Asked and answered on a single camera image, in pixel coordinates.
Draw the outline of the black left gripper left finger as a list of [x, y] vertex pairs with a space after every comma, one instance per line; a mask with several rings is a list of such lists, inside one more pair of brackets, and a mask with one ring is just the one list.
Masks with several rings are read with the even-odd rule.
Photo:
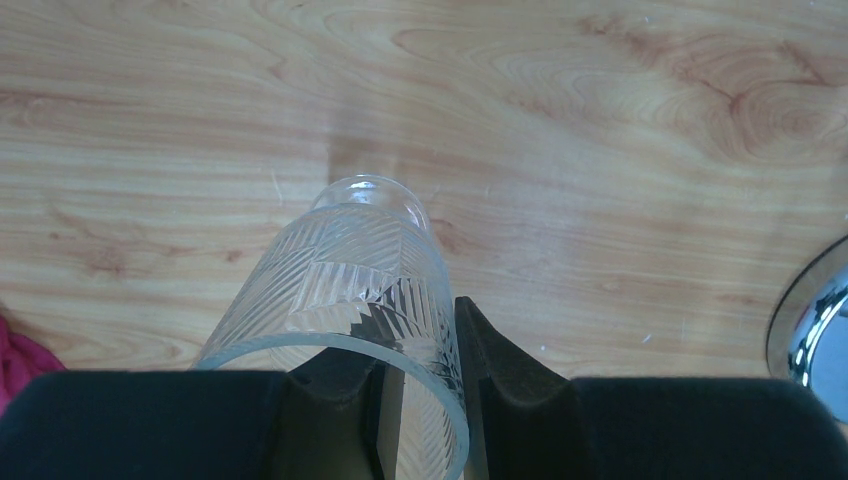
[[327, 348], [289, 372], [65, 371], [1, 418], [5, 479], [384, 479], [386, 367]]

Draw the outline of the pink cloth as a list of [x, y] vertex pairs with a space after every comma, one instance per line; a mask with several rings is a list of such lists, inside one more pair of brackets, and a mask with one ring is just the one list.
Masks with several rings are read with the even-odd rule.
[[49, 349], [14, 332], [1, 316], [1, 414], [33, 379], [65, 369]]

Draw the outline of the chrome wine glass rack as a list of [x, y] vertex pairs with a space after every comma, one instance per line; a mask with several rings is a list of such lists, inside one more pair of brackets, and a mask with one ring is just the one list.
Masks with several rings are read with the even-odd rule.
[[847, 423], [847, 238], [818, 254], [792, 280], [770, 318], [771, 376], [810, 390]]

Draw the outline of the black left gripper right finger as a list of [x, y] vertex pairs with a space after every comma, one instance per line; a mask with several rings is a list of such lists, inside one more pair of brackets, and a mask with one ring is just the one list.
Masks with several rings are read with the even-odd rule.
[[565, 378], [455, 301], [469, 479], [843, 479], [806, 389], [764, 378]]

